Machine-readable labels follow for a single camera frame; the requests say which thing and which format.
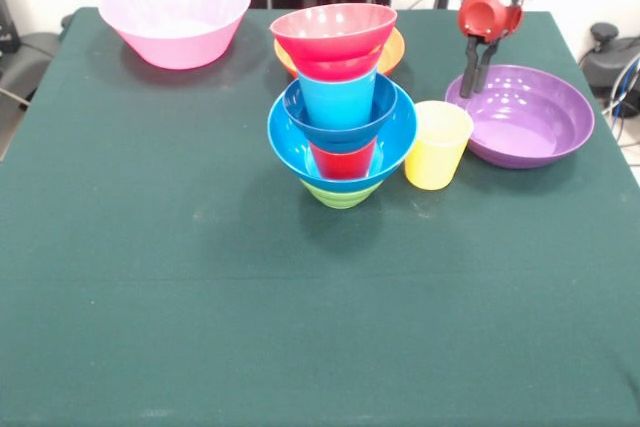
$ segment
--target red bowl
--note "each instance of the red bowl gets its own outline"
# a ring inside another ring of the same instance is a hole
[[[296,10],[269,27],[302,74],[337,82],[374,69],[398,13],[378,4],[328,4]]]
[[[327,152],[311,142],[309,142],[309,146],[318,172],[325,179],[360,179],[366,177],[369,172],[377,139],[376,136],[364,147],[346,153]]]

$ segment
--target green tablecloth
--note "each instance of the green tablecloth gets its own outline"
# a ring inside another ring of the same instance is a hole
[[[467,153],[331,210],[267,140],[280,14],[167,72],[77,13],[0,166],[0,425],[638,425],[640,191],[601,116],[548,168]],[[398,28],[393,79],[442,98],[455,13]],[[588,94],[546,13],[494,63]]]

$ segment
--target plastic bowl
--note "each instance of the plastic bowl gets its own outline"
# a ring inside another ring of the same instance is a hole
[[[575,87],[541,70],[492,65],[485,88],[460,97],[462,76],[445,100],[465,109],[474,122],[469,150],[500,167],[542,167],[578,150],[591,136],[595,115]]]
[[[367,145],[353,152],[327,152],[311,142],[309,147],[322,177],[341,180],[359,179],[369,172],[376,139],[374,137]]]
[[[376,68],[397,17],[385,5],[329,4],[293,11],[269,28],[299,73],[344,81]]]
[[[404,37],[402,37],[402,34],[397,27],[394,27],[391,31],[391,36],[382,47],[382,54],[378,60],[378,72],[384,75],[391,75],[393,69],[396,68],[402,60],[402,57],[404,57],[405,48]],[[273,50],[275,51],[278,60],[282,63],[287,72],[289,72],[289,75],[294,79],[298,77],[298,71],[291,61],[291,56],[287,54],[275,39],[273,40]]]
[[[364,190],[358,190],[356,192],[331,192],[329,190],[322,190],[314,187],[313,185],[307,184],[304,180],[301,180],[301,182],[302,185],[311,192],[311,195],[332,209],[350,209],[351,207],[355,207],[366,200],[378,187],[380,187],[380,184],[382,184],[382,182],[378,182],[377,184],[373,184],[371,187],[367,187]]]
[[[309,142],[329,152],[351,152],[368,144],[396,107],[398,93],[393,82],[382,74],[376,75],[375,82],[370,121],[355,129],[333,130],[311,125],[298,80],[291,82],[285,89],[284,108]]]
[[[267,134],[276,156],[300,180],[328,192],[359,192],[372,187],[396,171],[416,140],[417,119],[413,101],[399,86],[396,108],[378,132],[369,174],[353,180],[324,179],[318,172],[309,142],[284,109],[284,92],[269,112]]]
[[[102,0],[99,12],[140,57],[183,70],[218,59],[251,0]]]

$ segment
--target yellow cup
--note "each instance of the yellow cup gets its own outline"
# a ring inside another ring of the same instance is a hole
[[[473,132],[473,120],[449,102],[428,100],[416,104],[418,135],[404,162],[404,173],[424,190],[443,189],[453,179]]]

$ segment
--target blue cup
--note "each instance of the blue cup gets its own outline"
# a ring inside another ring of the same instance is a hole
[[[346,82],[323,82],[298,72],[309,122],[322,129],[354,129],[369,123],[377,68]]]
[[[300,81],[294,80],[284,91],[282,103],[287,116],[316,147],[332,153],[359,150],[378,135],[378,131],[393,113],[398,92],[394,83],[382,74],[376,74],[373,106],[369,122],[354,129],[323,129],[309,122],[307,106]]]

